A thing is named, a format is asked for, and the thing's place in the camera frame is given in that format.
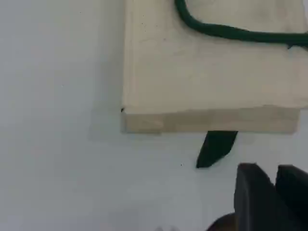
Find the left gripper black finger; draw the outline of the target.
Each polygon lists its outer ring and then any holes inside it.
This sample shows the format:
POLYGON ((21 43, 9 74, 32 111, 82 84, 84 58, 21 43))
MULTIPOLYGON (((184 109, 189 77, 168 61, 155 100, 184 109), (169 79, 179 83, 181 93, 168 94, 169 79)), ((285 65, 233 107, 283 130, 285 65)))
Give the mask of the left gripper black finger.
POLYGON ((257 164, 237 167, 234 211, 238 231, 296 230, 296 218, 257 164))
POLYGON ((293 165, 279 165, 275 188, 306 231, 308 229, 308 173, 293 165))

